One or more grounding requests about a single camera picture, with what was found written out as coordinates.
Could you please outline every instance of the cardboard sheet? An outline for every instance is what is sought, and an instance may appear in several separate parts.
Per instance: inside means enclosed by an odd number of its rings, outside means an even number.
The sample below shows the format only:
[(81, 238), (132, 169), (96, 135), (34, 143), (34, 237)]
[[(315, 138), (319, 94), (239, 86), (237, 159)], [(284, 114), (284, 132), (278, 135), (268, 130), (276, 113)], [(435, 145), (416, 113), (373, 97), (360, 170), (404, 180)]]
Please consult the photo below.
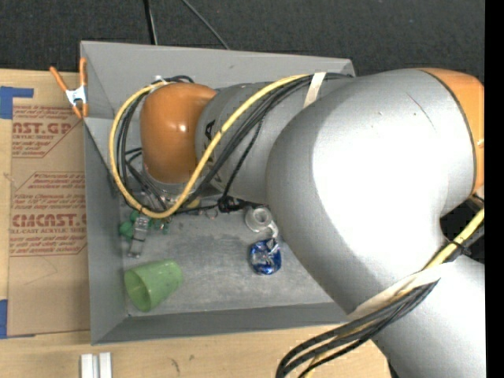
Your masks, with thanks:
[[(78, 77), (63, 74), (74, 88)], [(89, 328), (83, 122), (49, 72), (0, 72), (13, 98), (7, 334)]]

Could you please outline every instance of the black carpet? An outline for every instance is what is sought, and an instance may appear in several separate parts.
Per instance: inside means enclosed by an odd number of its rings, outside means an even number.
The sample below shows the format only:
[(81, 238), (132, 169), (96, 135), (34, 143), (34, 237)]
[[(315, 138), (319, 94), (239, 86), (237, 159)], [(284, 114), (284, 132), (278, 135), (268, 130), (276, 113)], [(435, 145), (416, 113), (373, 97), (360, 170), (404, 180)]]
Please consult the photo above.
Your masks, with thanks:
[[(485, 0), (189, 0), (234, 50), (348, 57), (358, 75), (435, 66), (484, 81)], [(221, 48), (180, 0), (160, 44)], [(149, 43), (142, 0), (0, 0), (0, 67), (76, 70), (79, 41)]]

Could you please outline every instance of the black cable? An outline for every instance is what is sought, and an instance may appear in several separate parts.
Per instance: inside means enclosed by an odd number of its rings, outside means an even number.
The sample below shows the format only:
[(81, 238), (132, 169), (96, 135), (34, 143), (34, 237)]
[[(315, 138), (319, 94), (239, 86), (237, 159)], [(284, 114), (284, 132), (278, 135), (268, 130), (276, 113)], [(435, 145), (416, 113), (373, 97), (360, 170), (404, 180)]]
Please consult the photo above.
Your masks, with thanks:
[(212, 25), (210, 25), (210, 23), (198, 12), (198, 10), (193, 7), (193, 5), (188, 2), (187, 0), (180, 0), (183, 4), (185, 4), (187, 6), (187, 8), (192, 11), (201, 21), (204, 25), (206, 25), (206, 27), (213, 33), (213, 35), (219, 39), (219, 42), (222, 44), (222, 46), (224, 48), (226, 48), (227, 50), (230, 50), (231, 48), (229, 47), (229, 45), (221, 38), (221, 36), (217, 33), (217, 31), (215, 29), (213, 29)]
[(228, 197), (229, 189), (231, 188), (233, 181), (235, 180), (236, 176), (238, 175), (239, 170), (242, 168), (242, 165), (246, 159), (246, 156), (249, 154), (250, 150), (252, 150), (252, 146), (254, 145), (255, 141), (258, 139), (259, 131), (261, 130), (262, 124), (264, 123), (265, 117), (266, 117), (266, 115), (263, 115), (263, 117), (259, 121), (259, 124), (258, 124), (257, 128), (255, 129), (254, 136), (252, 136), (252, 140), (249, 142), (245, 151), (243, 151), (243, 154), (240, 157), (238, 164), (236, 165), (235, 169), (233, 170), (231, 176), (229, 176), (228, 182), (226, 183), (226, 186), (224, 188), (224, 191), (222, 192), (222, 196), (221, 196), (220, 200), (224, 200), (224, 198)]
[(133, 175), (133, 177), (137, 180), (137, 182), (142, 186), (142, 189), (149, 195), (152, 195), (156, 198), (156, 200), (161, 205), (163, 210), (167, 210), (168, 207), (165, 201), (162, 199), (161, 192), (157, 189), (156, 186), (152, 182), (150, 182), (147, 178), (145, 178), (136, 168), (132, 165), (133, 160), (142, 155), (141, 152), (136, 153), (131, 156), (129, 160), (126, 161), (126, 166), (128, 167), (129, 172)]
[(427, 286), (424, 286), (423, 288), (421, 288), (421, 292), (420, 294), (417, 296), (416, 299), (414, 299), (413, 301), (411, 302), (408, 302), (407, 304), (405, 304), (404, 306), (401, 306), (399, 307), (395, 312), (394, 314), (391, 315), (390, 318), (388, 318), (387, 320), (379, 323), (378, 326), (375, 327), (375, 329), (372, 331), (372, 332), (369, 332), (367, 333), (366, 335), (363, 335), (362, 338), (360, 338), (356, 343), (353, 343), (351, 344), (350, 346), (326, 357), (326, 358), (323, 358), (322, 360), (319, 360), (317, 361), (316, 363), (314, 363), (313, 365), (310, 365), (309, 367), (307, 367), (302, 373), (301, 375), (299, 375), (298, 378), (302, 378), (304, 377), (309, 371), (311, 371), (312, 369), (315, 369), (316, 367), (322, 365), (322, 364), (325, 364), (326, 362), (329, 362), (329, 361), (332, 361), (352, 350), (355, 350), (357, 347), (361, 346), (362, 344), (364, 344), (365, 342), (367, 342), (368, 340), (372, 339), (373, 336), (377, 335), (378, 333), (382, 332), (387, 326), (389, 326), (390, 324), (396, 322), (398, 319), (400, 319), (401, 317), (405, 316), (406, 314), (408, 314), (409, 312), (411, 312), (414, 308), (416, 308), (430, 293), (431, 291), (434, 289), (434, 287), (436, 286), (437, 282), (435, 283), (430, 283), (428, 284)]
[(437, 282), (429, 283), (425, 286), (417, 287), (417, 288), (413, 289), (412, 290), (412, 293), (413, 293), (412, 298), (409, 298), (408, 301), (403, 302), (403, 303), (396, 302), (395, 304), (397, 305), (397, 308), (393, 309), (391, 314), (388, 317), (384, 318), (381, 321), (376, 322), (375, 324), (373, 324), (372, 326), (370, 326), (368, 328), (365, 328), (359, 332), (356, 332), (354, 335), (352, 335), (351, 339), (348, 339), (349, 336), (346, 336), (344, 338), (345, 340), (343, 340), (343, 341), (340, 339), (334, 339), (330, 343), (327, 343), (323, 346), (319, 346), (316, 350), (313, 350), (310, 353), (303, 354), (300, 358), (297, 359), (297, 361), (295, 363), (293, 362), (293, 364), (288, 365), (289, 369), (288, 369), (287, 373), (292, 371), (292, 369), (295, 369), (296, 367), (300, 366), (302, 363), (308, 361), (309, 359), (316, 357), (319, 354), (323, 354), (326, 351), (334, 350), (335, 348), (341, 347), (344, 344), (351, 343), (355, 339), (357, 339), (357, 341), (355, 343), (352, 343), (351, 345), (349, 345), (345, 349), (342, 349), (341, 351), (338, 351), (338, 352), (332, 354), (331, 356), (328, 356), (322, 360), (319, 360), (317, 363), (314, 363), (313, 365), (308, 367), (305, 371), (303, 371), (303, 373), (298, 378), (301, 378), (301, 376), (304, 376), (312, 369), (315, 369), (317, 366), (322, 365), (328, 361), (334, 360), (335, 358), (356, 349), (357, 347), (361, 346), (362, 344), (364, 344), (365, 342), (370, 340), (373, 336), (375, 336), (378, 333), (380, 333), (381, 331), (383, 331), (388, 325), (396, 322), (401, 317), (404, 317), (406, 314), (408, 314), (414, 308), (416, 308), (427, 297), (427, 295), (430, 294), (430, 292), (434, 289), (436, 284), (437, 284)]
[[(463, 253), (464, 249), (471, 247), (471, 245), (473, 245), (482, 236), (484, 236), (484, 224), (479, 226), (478, 229), (476, 231), (474, 231), (474, 233), (472, 233), (471, 236), (468, 237), (467, 240), (463, 242), (463, 244), (461, 244), (460, 250), (456, 250), (444, 262), (446, 263), (448, 261), (453, 261), (454, 259), (456, 259), (458, 256), (460, 256), (460, 254)], [(360, 335), (361, 337), (359, 337), (355, 343), (352, 343), (347, 348), (345, 348), (341, 351), (338, 351), (338, 352), (334, 353), (333, 355), (328, 356), (328, 357), (324, 358), (323, 360), (320, 360), (320, 361), (314, 363), (313, 365), (309, 366), (307, 369), (305, 369), (302, 372), (302, 374), (299, 376), (299, 378), (305, 376), (309, 371), (311, 371), (312, 369), (315, 369), (317, 366), (322, 365), (328, 361), (334, 360), (335, 358), (359, 347), (360, 345), (365, 343), (365, 341), (371, 339), (374, 335), (376, 335), (377, 333), (379, 333), (383, 329), (385, 329), (389, 324), (394, 323), (399, 318), (401, 318), (401, 317), (405, 316), (406, 314), (408, 314), (409, 312), (411, 312), (415, 307), (417, 307), (430, 294), (430, 292), (434, 289), (434, 287), (436, 286), (437, 283), (438, 283), (438, 281), (436, 281), (434, 283), (430, 283), (430, 284), (423, 286), (423, 287), (417, 287), (417, 288), (413, 289), (410, 293), (408, 293), (408, 295), (414, 291), (420, 290), (419, 294), (417, 294), (414, 298), (408, 298), (408, 300), (406, 302), (402, 301), (404, 299), (404, 297), (403, 297), (403, 298), (400, 298), (398, 301), (395, 301), (392, 304), (390, 304), (392, 306), (396, 306), (396, 309), (392, 314), (390, 314), (388, 317), (385, 317), (381, 321), (374, 322), (371, 327), (367, 327), (367, 328), (359, 331), (357, 333), (357, 335)], [(358, 322), (362, 326), (362, 325), (368, 323), (365, 321), (365, 319), (366, 319), (366, 317), (359, 319), (355, 322)], [(343, 344), (349, 343), (351, 341), (350, 339), (355, 339), (355, 335), (352, 335), (352, 334), (344, 336), (341, 339), (336, 338), (336, 339), (333, 339), (330, 343), (326, 343), (322, 346), (317, 347), (314, 350), (308, 351), (308, 352), (304, 353), (303, 355), (295, 358), (295, 356), (297, 354), (300, 354), (301, 352), (305, 351), (306, 348), (313, 347), (313, 346), (317, 345), (318, 343), (322, 343), (322, 342), (326, 341), (328, 339), (328, 337), (327, 337), (328, 333), (335, 335), (336, 334), (335, 331), (337, 331), (337, 330), (338, 330), (338, 328), (333, 331), (326, 332), (326, 334), (319, 335), (318, 337), (313, 338), (311, 340), (308, 340), (308, 341), (302, 343), (301, 345), (298, 345), (293, 350), (291, 350), (280, 362), (278, 369), (276, 371), (276, 377), (277, 378), (283, 377), (283, 376), (287, 375), (290, 371), (295, 369), (296, 367), (300, 366), (302, 363), (308, 361), (309, 359), (314, 358), (319, 354), (323, 354), (326, 351), (330, 351), (330, 350), (333, 350), (337, 347), (340, 347)]]
[(158, 44), (158, 34), (156, 32), (156, 27), (154, 25), (154, 18), (152, 17), (152, 12), (150, 11), (149, 0), (143, 1), (143, 11), (145, 13), (145, 18), (147, 20), (147, 28), (149, 29), (149, 39), (151, 45)]
[[(400, 306), (408, 304), (409, 306), (417, 306), (418, 299), (423, 300), (427, 296), (427, 294), (434, 288), (435, 283), (431, 283), (427, 286), (424, 286), (424, 290), (422, 290), (420, 293), (418, 293), (418, 289), (414, 289), (408, 294), (404, 295), (401, 297), (399, 300), (387, 304), (381, 309), (378, 309), (376, 311), (373, 311), (372, 313), (365, 315), (355, 321), (351, 321), (349, 323), (344, 324), (343, 326), (339, 326), (338, 328), (332, 329), (331, 331), (322, 333), (310, 340), (306, 340), (305, 342), (297, 345), (294, 349), (289, 351), (282, 359), (282, 361), (278, 365), (278, 369), (276, 370), (276, 378), (281, 378), (285, 375), (287, 375), (292, 369), (295, 369), (297, 366), (301, 365), (303, 362), (308, 361), (309, 359), (313, 358), (314, 356), (317, 356), (318, 354), (324, 353), (326, 350), (329, 349), (329, 345), (332, 343), (335, 347), (340, 347), (343, 346), (344, 344), (353, 342), (356, 339), (359, 339), (362, 335), (366, 334), (367, 332), (370, 332), (371, 329), (375, 328), (376, 325), (372, 325), (371, 327), (367, 327), (364, 330), (361, 330), (356, 333), (351, 333), (353, 330), (368, 324), (370, 322), (380, 322), (380, 321), (386, 321), (389, 320), (391, 315), (393, 315), (396, 311), (396, 309)], [(323, 350), (311, 350), (308, 353), (304, 353), (302, 356), (299, 356), (298, 358), (294, 359), (295, 356), (298, 354), (302, 353), (303, 351), (307, 350), (309, 347), (316, 346), (319, 343), (325, 342), (329, 339), (335, 338), (335, 341), (328, 343), (325, 345), (326, 347), (323, 348)]]
[[(348, 77), (351, 76), (330, 72), (326, 75), (326, 80), (337, 80)], [(267, 112), (272, 110), (275, 106), (278, 106), (284, 99), (288, 98), (296, 91), (299, 91), (300, 89), (308, 85), (311, 82), (311, 79), (312, 76), (306, 76), (302, 77), (301, 79), (297, 79), (289, 84), (286, 84), (267, 95), (266, 99), (264, 99), (258, 106), (249, 108), (247, 110), (247, 112), (250, 113), (248, 115), (248, 118), (238, 127), (238, 130), (234, 132), (226, 147), (221, 151), (216, 163), (212, 165), (212, 168), (206, 174), (205, 178), (199, 184), (196, 190), (191, 194), (187, 202), (192, 202), (193, 200), (195, 200), (202, 192), (202, 190), (208, 186), (209, 182), (219, 172), (231, 153), (242, 142), (248, 132), (254, 127), (254, 125), (256, 125), (257, 122), (259, 122)]]

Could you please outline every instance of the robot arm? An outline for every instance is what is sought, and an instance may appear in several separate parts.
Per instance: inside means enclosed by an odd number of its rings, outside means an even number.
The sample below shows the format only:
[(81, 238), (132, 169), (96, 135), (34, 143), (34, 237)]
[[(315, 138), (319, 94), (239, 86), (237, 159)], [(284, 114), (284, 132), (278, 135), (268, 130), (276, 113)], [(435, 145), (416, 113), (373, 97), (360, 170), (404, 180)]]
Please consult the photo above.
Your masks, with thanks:
[[(482, 185), (483, 87), (470, 76), (436, 69), (333, 76), (306, 108), (309, 82), (299, 82), (274, 110), (258, 116), (253, 130), (244, 132), (252, 115), (229, 124), (265, 85), (217, 94), (199, 88), (189, 121), (174, 118), (185, 115), (169, 106), (158, 109), (163, 115), (157, 119), (193, 133), (195, 151), (186, 153), (194, 159), (182, 162), (185, 173), (203, 158), (200, 177), (213, 174), (214, 191), (269, 205), (297, 258), (350, 313), (421, 270), (445, 243), (440, 217)], [(258, 107), (252, 103), (251, 113), (261, 113)], [(143, 142), (146, 133), (164, 138), (166, 126), (145, 119)], [(212, 147), (219, 133), (222, 144)], [(169, 150), (164, 155), (170, 157)], [(150, 181), (179, 194), (186, 180), (150, 175), (156, 156), (147, 145), (144, 158)], [(188, 203), (201, 193), (187, 189)], [(485, 374), (484, 266), (460, 257), (448, 269), (419, 307), (375, 339), (401, 378)]]

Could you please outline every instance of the cable tie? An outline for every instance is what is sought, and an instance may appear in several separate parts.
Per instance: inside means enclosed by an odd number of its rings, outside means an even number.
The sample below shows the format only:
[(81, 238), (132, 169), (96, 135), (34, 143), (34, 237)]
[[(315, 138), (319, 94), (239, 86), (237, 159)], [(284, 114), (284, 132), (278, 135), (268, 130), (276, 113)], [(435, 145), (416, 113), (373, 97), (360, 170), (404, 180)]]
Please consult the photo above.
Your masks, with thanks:
[(450, 243), (453, 244), (453, 245), (455, 245), (455, 246), (457, 246), (458, 249), (460, 249), (460, 251), (462, 252), (462, 254), (464, 254), (465, 256), (471, 256), (471, 254), (473, 253), (473, 252), (471, 252), (471, 250), (469, 248), (466, 248), (461, 243), (456, 243), (455, 241), (452, 241)]

